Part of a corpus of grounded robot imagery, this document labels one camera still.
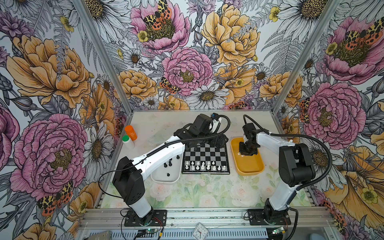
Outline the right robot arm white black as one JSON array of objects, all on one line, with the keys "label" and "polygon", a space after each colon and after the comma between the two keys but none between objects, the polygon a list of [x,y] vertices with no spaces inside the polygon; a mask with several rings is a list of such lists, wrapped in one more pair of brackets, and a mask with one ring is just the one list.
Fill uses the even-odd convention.
[{"label": "right robot arm white black", "polygon": [[257,130],[254,124],[243,126],[244,142],[239,143],[239,152],[244,156],[258,155],[260,147],[266,147],[279,156],[279,175],[281,182],[274,194],[265,202],[264,209],[250,210],[251,221],[263,225],[289,223],[290,203],[299,191],[299,186],[310,182],[316,176],[309,148],[305,144],[296,144],[280,137]]}]

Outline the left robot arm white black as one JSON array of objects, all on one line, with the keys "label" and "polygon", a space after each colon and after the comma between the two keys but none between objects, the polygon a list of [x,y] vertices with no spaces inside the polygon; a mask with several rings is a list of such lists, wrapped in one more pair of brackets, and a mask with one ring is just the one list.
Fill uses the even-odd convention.
[{"label": "left robot arm white black", "polygon": [[225,115],[199,114],[193,123],[176,130],[173,136],[152,151],[133,159],[120,159],[112,183],[142,225],[152,220],[154,212],[145,197],[144,181],[166,161],[181,156],[185,150],[206,143],[224,147],[228,142],[225,132],[230,126],[230,118]]}]

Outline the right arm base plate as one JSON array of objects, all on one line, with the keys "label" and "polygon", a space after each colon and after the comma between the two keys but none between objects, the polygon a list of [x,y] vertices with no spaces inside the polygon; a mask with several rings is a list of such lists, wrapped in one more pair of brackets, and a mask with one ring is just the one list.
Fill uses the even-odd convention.
[{"label": "right arm base plate", "polygon": [[288,210],[275,211],[266,209],[249,209],[246,213],[251,226],[277,226],[290,225],[291,219]]}]

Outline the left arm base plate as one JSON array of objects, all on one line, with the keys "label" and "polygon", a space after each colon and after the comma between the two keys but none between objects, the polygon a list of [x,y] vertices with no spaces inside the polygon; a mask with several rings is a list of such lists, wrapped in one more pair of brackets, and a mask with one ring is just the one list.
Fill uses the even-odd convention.
[{"label": "left arm base plate", "polygon": [[167,210],[152,210],[143,218],[128,210],[125,215],[125,227],[164,227],[167,221]]}]

